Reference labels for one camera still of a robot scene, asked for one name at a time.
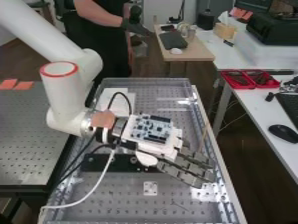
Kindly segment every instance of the robotic hand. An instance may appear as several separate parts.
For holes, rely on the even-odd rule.
[[[182,138],[182,130],[173,121],[149,114],[115,118],[110,130],[97,128],[95,139],[101,143],[118,142],[131,150],[145,167],[155,167],[194,188],[215,181],[215,162],[200,152],[190,151]]]

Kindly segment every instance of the wire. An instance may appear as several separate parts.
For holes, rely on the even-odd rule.
[[[44,210],[45,210],[45,209],[62,209],[62,208],[69,208],[69,207],[73,207],[73,206],[78,205],[82,201],[86,200],[86,198],[87,198],[87,197],[91,195],[91,193],[95,191],[95,189],[97,189],[97,187],[98,187],[98,185],[99,185],[99,183],[101,183],[101,181],[102,181],[102,179],[103,179],[103,176],[105,176],[105,173],[106,173],[106,171],[107,171],[107,168],[109,168],[109,165],[110,165],[110,163],[111,163],[113,158],[114,158],[114,150],[110,151],[109,159],[107,159],[107,162],[106,162],[103,171],[102,171],[102,173],[101,173],[101,175],[99,175],[99,179],[97,180],[97,183],[95,183],[94,187],[91,188],[91,190],[89,191],[89,193],[87,193],[87,194],[86,194],[78,201],[71,202],[70,204],[57,205],[57,206],[49,206],[49,205],[42,206],[42,207],[40,208],[38,223],[40,223],[40,221],[41,221],[41,217],[42,217],[42,214],[44,214]]]
[[[243,113],[236,119],[234,119],[230,123],[227,123],[223,128],[219,130],[219,132],[227,128],[228,125],[231,125],[235,121],[238,121],[243,116],[246,115],[246,113]]]
[[[111,145],[105,144],[105,145],[99,145],[99,146],[97,146],[97,147],[91,150],[90,154],[94,154],[95,151],[99,150],[99,149],[103,148],[103,147],[110,147],[110,148],[111,148]],[[62,181],[63,181],[63,180],[71,175],[71,173],[78,169],[78,167],[81,166],[82,162],[83,162],[83,161],[81,161],[81,162],[75,165],[75,167],[67,172],[67,174],[59,179],[59,181],[58,181],[55,187],[62,183]]]
[[[109,101],[107,110],[109,110],[110,107],[111,107],[111,104],[113,104],[113,102],[114,102],[114,98],[115,98],[117,95],[121,95],[121,96],[125,98],[125,100],[126,100],[126,102],[127,102],[127,107],[129,107],[129,115],[131,115],[131,113],[133,113],[133,111],[131,111],[131,104],[130,104],[130,102],[129,102],[129,99],[127,99],[126,95],[125,95],[123,93],[121,93],[121,92],[115,92],[115,93],[113,94],[111,99],[110,99],[110,101]]]
[[[121,96],[125,98],[125,100],[126,100],[126,102],[127,102],[127,106],[129,106],[129,115],[131,115],[131,104],[130,104],[130,101],[129,101],[126,95],[125,95],[123,93],[121,93],[121,92],[115,92],[115,93],[113,94],[111,99],[110,99],[109,104],[107,104],[107,109],[110,109],[111,104],[113,104],[113,101],[114,101],[117,95],[121,95]],[[95,133],[94,133],[93,136],[90,137],[90,139],[89,139],[86,145],[83,146],[83,148],[81,149],[81,151],[78,152],[78,154],[75,155],[75,157],[73,158],[73,160],[71,160],[71,162],[69,163],[67,167],[63,169],[63,172],[62,172],[62,174],[59,175],[59,177],[67,172],[67,170],[70,169],[70,167],[73,166],[73,164],[74,164],[75,161],[78,160],[79,156],[82,155],[82,153],[83,153],[83,152],[86,151],[86,149],[89,148],[90,143],[91,143],[91,141],[94,140],[94,138],[95,138]],[[69,172],[67,175],[63,176],[63,177],[58,180],[57,184],[54,184],[53,189],[54,189],[54,188],[61,184],[61,182],[70,176],[70,174],[74,172],[74,170],[75,170],[78,167],[79,167],[79,166],[75,166],[75,167],[71,169],[71,172]]]
[[[74,159],[71,160],[71,162],[69,163],[67,167],[63,169],[63,172],[61,173],[59,177],[66,173],[66,171],[70,169],[71,165],[75,163],[77,159],[79,158],[81,154],[85,152],[85,150],[87,149],[87,147],[90,146],[91,141],[95,138],[95,134],[91,135],[86,145],[83,146],[83,148],[81,149],[81,151],[78,152],[78,154],[75,155]]]
[[[121,95],[121,96],[125,98],[125,100],[126,100],[126,102],[127,102],[127,106],[129,106],[129,115],[131,115],[131,104],[130,104],[130,102],[129,102],[129,99],[127,99],[126,95],[125,95],[123,93],[121,93],[121,92],[115,92],[115,93],[113,94],[111,99],[110,99],[110,102],[109,102],[109,105],[107,105],[107,109],[110,109],[110,106],[111,106],[111,104],[113,104],[113,101],[114,101],[114,98],[115,98],[117,95]],[[119,144],[121,144],[122,132],[123,132],[123,129],[122,129],[122,131],[121,131],[119,141],[118,141],[118,143],[117,143],[117,146],[119,146]],[[85,150],[86,150],[87,147],[90,146],[90,143],[91,143],[94,137],[95,137],[95,134],[93,134],[93,136],[91,136],[91,138],[89,139],[86,145],[83,146],[83,148],[81,149],[81,151],[79,151],[78,154],[75,155],[74,159],[73,159],[71,162],[69,163],[69,165],[67,165],[67,167],[65,168],[65,170],[63,170],[61,176],[62,176],[62,175],[66,173],[66,171],[70,169],[71,165],[73,165],[73,164],[75,163],[75,161],[78,160],[81,154],[85,152]],[[110,147],[110,149],[111,149],[111,148],[113,148],[113,145],[110,145],[110,144],[99,145],[98,147],[95,147],[95,148],[91,150],[90,154],[94,154],[95,151],[97,151],[98,149],[103,148],[103,147]],[[61,209],[61,208],[67,208],[67,207],[75,206],[75,205],[78,205],[78,204],[79,204],[79,203],[81,203],[81,202],[90,196],[90,194],[94,192],[94,190],[97,189],[97,187],[98,187],[98,185],[99,185],[99,183],[101,183],[101,181],[102,181],[102,178],[103,178],[103,176],[105,176],[105,173],[106,173],[106,171],[107,171],[110,162],[111,162],[113,157],[114,157],[114,151],[115,151],[115,150],[111,149],[111,152],[110,152],[110,155],[109,155],[109,160],[107,160],[107,162],[106,162],[106,165],[105,165],[103,171],[102,171],[102,173],[101,173],[99,179],[98,179],[98,181],[97,181],[94,187],[93,187],[91,190],[89,191],[89,193],[87,193],[87,194],[86,194],[78,201],[75,201],[75,202],[73,202],[73,203],[70,203],[70,204],[58,205],[58,206],[42,206],[41,209],[40,209],[38,223],[40,223],[40,221],[42,220],[41,218],[42,218],[44,210],[45,210],[45,209]],[[54,185],[55,187],[62,183],[62,181],[63,181],[63,180],[73,174],[73,172],[79,168],[82,162],[83,162],[83,160],[75,165],[75,167],[74,167],[74,168],[67,172],[67,174],[59,179],[59,181],[58,181],[57,184]]]

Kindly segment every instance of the metal table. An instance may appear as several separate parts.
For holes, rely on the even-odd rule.
[[[191,150],[196,150],[207,118],[187,79],[105,79],[93,107],[105,88],[127,88],[135,93],[134,113],[171,118],[177,127],[183,129]],[[75,156],[85,141],[77,139],[69,158]],[[71,208],[46,210],[44,223],[246,223],[210,127],[203,153],[216,161],[218,178],[202,189],[189,187],[162,173],[107,172],[91,196]],[[47,204],[59,205],[81,199],[98,176],[95,172],[74,172],[53,192]],[[157,183],[157,196],[143,194],[146,181]]]
[[[29,206],[37,194],[46,200],[66,156],[69,135],[46,126],[47,108],[41,82],[28,91],[0,91],[0,194],[20,197]]]

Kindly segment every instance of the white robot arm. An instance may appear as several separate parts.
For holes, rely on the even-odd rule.
[[[40,70],[50,104],[47,126],[75,136],[87,135],[91,113],[83,102],[102,69],[99,55],[82,50],[21,0],[0,0],[0,25],[51,62]]]
[[[193,187],[214,181],[214,161],[189,150],[182,130],[167,118],[130,115],[115,120],[111,130],[91,127],[95,111],[83,102],[87,85],[102,69],[93,50],[81,50],[21,0],[0,0],[0,25],[50,61],[40,69],[50,128],[79,137],[95,134],[102,143],[121,142],[143,166],[155,166]]]

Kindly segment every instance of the black cable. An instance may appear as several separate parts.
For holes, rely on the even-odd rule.
[[[81,149],[81,151],[78,152],[78,154],[75,155],[74,159],[71,160],[71,162],[69,163],[67,167],[63,169],[63,172],[61,173],[59,177],[66,173],[66,171],[70,169],[71,165],[75,163],[77,159],[79,158],[81,154],[85,152],[85,150],[87,149],[87,147],[90,146],[91,141],[95,138],[95,133],[91,135],[90,140],[87,141],[86,145],[83,146],[83,148]]]
[[[129,101],[126,95],[125,95],[123,93],[121,93],[121,92],[115,92],[115,93],[113,94],[111,99],[110,99],[110,101],[109,101],[107,109],[110,109],[110,106],[111,106],[111,104],[113,104],[113,101],[114,101],[114,98],[115,98],[117,95],[121,95],[121,96],[125,98],[125,100],[126,100],[126,102],[127,102],[127,106],[129,106],[129,115],[131,115],[131,104],[130,104],[130,101]],[[83,152],[86,151],[86,149],[89,148],[90,143],[91,143],[91,141],[94,140],[94,138],[95,138],[95,133],[94,133],[93,136],[90,137],[90,139],[89,139],[86,145],[83,146],[83,148],[81,149],[81,151],[79,151],[78,154],[75,155],[75,157],[74,157],[74,159],[71,160],[71,162],[69,163],[67,167],[63,169],[63,172],[62,172],[62,174],[59,175],[59,177],[67,172],[67,170],[70,169],[71,165],[75,163],[75,161],[78,160],[79,156],[82,155],[82,153],[83,153]],[[69,171],[69,173],[59,179],[59,181],[58,181],[57,184],[54,185],[55,187],[57,187],[57,186],[59,185],[59,183],[69,177],[69,175],[75,171],[75,169],[77,169],[79,166],[81,166],[81,163],[79,163],[79,164],[71,169],[71,171]]]
[[[123,93],[121,93],[121,92],[115,92],[115,93],[113,94],[111,99],[110,99],[110,101],[109,101],[107,110],[109,110],[110,107],[111,107],[111,104],[113,104],[113,102],[114,102],[114,98],[115,98],[117,95],[121,95],[121,96],[125,98],[125,100],[126,100],[126,102],[127,102],[127,107],[129,107],[129,115],[131,115],[131,113],[133,113],[133,111],[131,111],[131,104],[130,104],[130,102],[129,102],[129,99],[127,99],[126,95],[125,95]]]
[[[91,152],[90,152],[90,155],[95,153],[97,150],[99,150],[101,148],[103,147],[109,147],[110,149],[113,149],[113,145],[110,144],[103,144],[103,145],[99,145],[97,146]],[[67,172],[67,174],[59,179],[59,181],[57,182],[57,184],[54,185],[54,188],[62,183],[62,181],[71,175],[71,173],[79,168],[81,164],[82,164],[83,160],[75,165],[75,167]]]

